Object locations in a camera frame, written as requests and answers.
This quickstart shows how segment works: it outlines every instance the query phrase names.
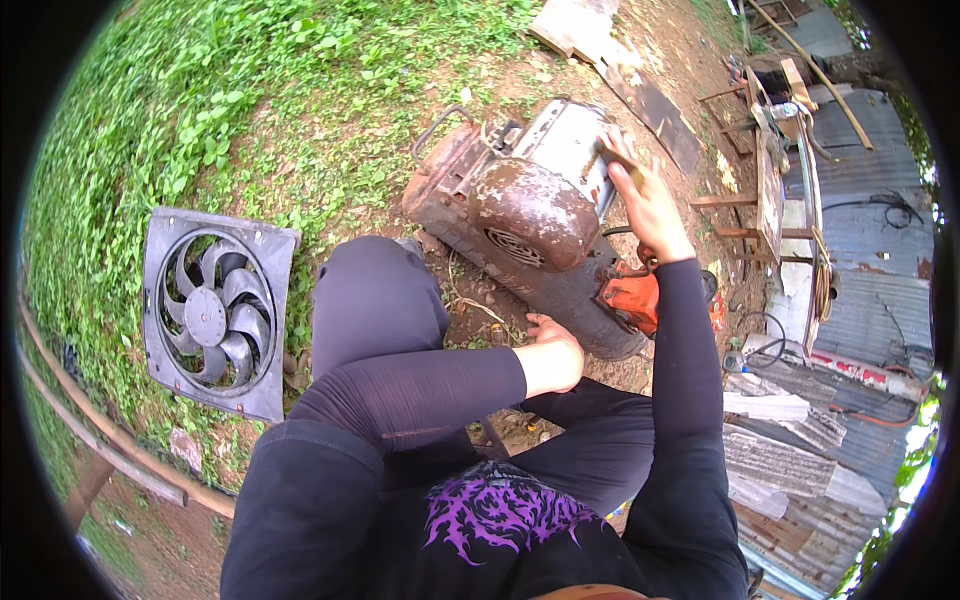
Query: dirt ground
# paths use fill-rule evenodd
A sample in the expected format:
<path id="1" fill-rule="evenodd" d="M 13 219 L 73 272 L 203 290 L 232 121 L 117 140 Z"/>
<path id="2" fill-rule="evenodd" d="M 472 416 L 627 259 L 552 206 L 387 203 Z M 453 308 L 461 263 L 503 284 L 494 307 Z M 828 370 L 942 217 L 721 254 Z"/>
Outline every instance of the dirt ground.
<path id="1" fill-rule="evenodd" d="M 733 144 L 720 133 L 721 122 L 726 125 L 739 120 L 745 109 L 731 97 L 712 101 L 711 110 L 719 117 L 717 119 L 697 101 L 699 96 L 729 86 L 728 72 L 721 60 L 731 49 L 721 49 L 714 44 L 704 33 L 703 24 L 697 19 L 691 5 L 686 2 L 641 5 L 625 1 L 614 30 L 619 40 L 634 45 L 641 54 L 650 58 L 653 66 L 651 75 L 681 108 L 684 117 L 701 138 L 702 153 L 694 176 L 686 177 L 677 169 L 658 140 L 588 65 L 576 61 L 569 63 L 553 73 L 551 85 L 555 89 L 565 90 L 573 100 L 593 102 L 607 108 L 615 122 L 634 136 L 644 161 L 647 164 L 654 161 L 660 163 L 661 172 L 674 194 L 687 235 L 697 249 L 701 265 L 717 275 L 720 299 L 726 313 L 723 327 L 716 335 L 718 351 L 722 352 L 728 349 L 731 336 L 746 337 L 748 331 L 743 330 L 745 327 L 741 328 L 742 315 L 762 308 L 767 285 L 756 263 L 744 264 L 734 257 L 740 242 L 721 239 L 713 233 L 718 227 L 748 226 L 754 210 L 740 209 L 742 225 L 739 225 L 738 216 L 732 209 L 698 214 L 688 205 L 698 196 L 743 192 L 756 186 L 756 163 L 753 157 L 740 157 Z M 529 93 L 532 76 L 540 72 L 538 63 L 559 64 L 562 61 L 542 46 L 518 60 L 507 61 L 487 55 L 477 60 L 490 65 L 488 87 L 494 98 L 519 97 Z M 536 113 L 549 99 L 544 95 L 529 110 Z M 423 115 L 422 125 L 426 127 L 443 108 L 444 105 L 439 101 L 435 102 L 433 110 Z M 520 120 L 524 108 L 503 109 L 491 105 L 479 112 L 486 119 L 505 115 Z M 749 143 L 745 136 L 739 138 L 741 148 L 747 148 Z M 399 200 L 399 196 L 394 198 L 386 214 L 381 215 L 385 218 L 380 220 L 383 225 L 379 227 L 334 226 L 338 239 L 343 241 L 367 233 L 389 237 L 403 235 L 410 230 L 410 223 L 399 209 Z M 371 223 L 369 218 L 372 215 L 368 210 L 367 207 L 358 209 L 350 222 L 355 224 L 356 219 L 364 219 Z M 626 223 L 623 204 L 617 201 L 604 227 Z M 611 241 L 621 254 L 633 256 L 636 240 L 632 235 L 614 236 Z M 451 300 L 451 327 L 446 338 L 448 348 L 482 348 L 489 343 L 493 319 L 485 311 L 457 301 L 460 297 L 488 307 L 503 319 L 508 329 L 522 342 L 525 337 L 524 313 L 528 310 L 524 302 L 462 256 L 451 257 L 447 249 L 429 252 L 427 263 L 441 283 L 445 297 Z M 761 323 L 751 320 L 744 325 L 758 330 Z M 654 351 L 655 345 L 651 343 L 642 355 L 619 363 L 589 357 L 586 375 L 616 388 L 650 394 Z M 562 434 L 562 429 L 553 423 L 537 421 L 533 415 L 509 409 L 493 415 L 492 423 L 512 454 Z M 478 427 L 473 427 L 471 433 L 475 438 L 479 437 Z M 134 506 L 140 492 L 129 481 L 118 482 L 118 477 L 114 477 L 107 485 L 104 498 L 111 504 Z M 138 590 L 132 597 L 217 597 L 220 563 L 228 540 L 229 522 L 220 521 L 222 525 L 216 525 L 216 516 L 196 503 L 179 509 L 154 498 L 147 502 L 149 510 L 126 516 L 137 532 L 129 537 L 128 545 L 133 555 L 139 557 L 138 562 L 143 570 L 143 580 L 132 586 Z M 619 530 L 622 530 L 625 514 L 615 518 Z M 93 518 L 98 522 L 102 520 L 107 527 L 115 526 L 111 525 L 111 517 L 96 510 L 93 512 Z"/>

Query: fan shroud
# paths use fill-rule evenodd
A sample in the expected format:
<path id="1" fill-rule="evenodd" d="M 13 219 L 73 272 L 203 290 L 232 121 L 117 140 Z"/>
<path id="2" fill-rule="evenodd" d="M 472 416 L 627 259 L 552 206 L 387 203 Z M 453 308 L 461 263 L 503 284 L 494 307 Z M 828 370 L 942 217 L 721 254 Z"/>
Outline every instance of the fan shroud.
<path id="1" fill-rule="evenodd" d="M 155 209 L 143 271 L 150 377 L 178 396 L 220 410 L 283 421 L 284 316 L 290 264 L 299 244 L 300 234 L 292 229 L 165 206 Z M 219 250 L 204 261 L 215 247 Z M 179 264 L 183 270 L 178 274 Z M 231 276 L 232 284 L 226 282 L 234 271 L 245 273 Z M 245 283 L 237 285 L 237 280 Z M 238 311 L 244 313 L 242 323 L 233 329 Z M 207 353 L 224 344 L 233 353 L 219 352 L 226 355 L 221 367 Z M 251 373 L 233 385 L 242 375 L 244 354 Z"/>

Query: leg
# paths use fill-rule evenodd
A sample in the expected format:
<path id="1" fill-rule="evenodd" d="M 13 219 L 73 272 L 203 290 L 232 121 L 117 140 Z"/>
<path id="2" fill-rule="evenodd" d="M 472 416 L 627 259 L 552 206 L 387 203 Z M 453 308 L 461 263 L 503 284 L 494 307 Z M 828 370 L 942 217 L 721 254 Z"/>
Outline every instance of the leg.
<path id="1" fill-rule="evenodd" d="M 440 349 L 449 319 L 422 259 L 385 237 L 341 244 L 313 293 L 313 377 L 357 360 Z M 478 460 L 467 432 L 384 458 L 384 488 L 430 483 Z"/>
<path id="2" fill-rule="evenodd" d="M 583 378 L 566 394 L 526 400 L 523 409 L 566 431 L 512 463 L 601 516 L 639 492 L 654 457 L 651 398 Z"/>

